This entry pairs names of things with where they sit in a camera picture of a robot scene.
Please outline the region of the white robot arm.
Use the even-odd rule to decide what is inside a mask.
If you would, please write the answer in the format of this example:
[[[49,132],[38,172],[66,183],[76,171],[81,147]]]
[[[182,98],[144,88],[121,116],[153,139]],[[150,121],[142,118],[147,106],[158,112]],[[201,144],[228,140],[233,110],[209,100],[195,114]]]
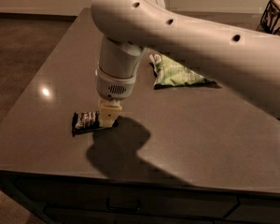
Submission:
[[[91,15],[104,35],[102,106],[132,93],[137,67],[154,49],[280,119],[280,36],[179,15],[163,0],[92,0]]]

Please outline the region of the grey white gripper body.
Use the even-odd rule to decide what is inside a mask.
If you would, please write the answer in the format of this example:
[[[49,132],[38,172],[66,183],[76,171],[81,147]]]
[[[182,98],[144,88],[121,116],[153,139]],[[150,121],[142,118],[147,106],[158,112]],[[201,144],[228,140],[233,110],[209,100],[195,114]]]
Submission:
[[[117,78],[96,69],[96,90],[105,100],[124,100],[133,92],[136,77]]]

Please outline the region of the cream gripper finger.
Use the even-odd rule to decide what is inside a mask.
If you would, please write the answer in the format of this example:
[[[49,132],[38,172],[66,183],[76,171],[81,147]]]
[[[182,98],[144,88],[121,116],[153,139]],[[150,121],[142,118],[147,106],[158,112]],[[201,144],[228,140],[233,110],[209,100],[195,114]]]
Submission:
[[[99,100],[99,123],[101,127],[110,128],[119,117],[122,106],[119,100]]]

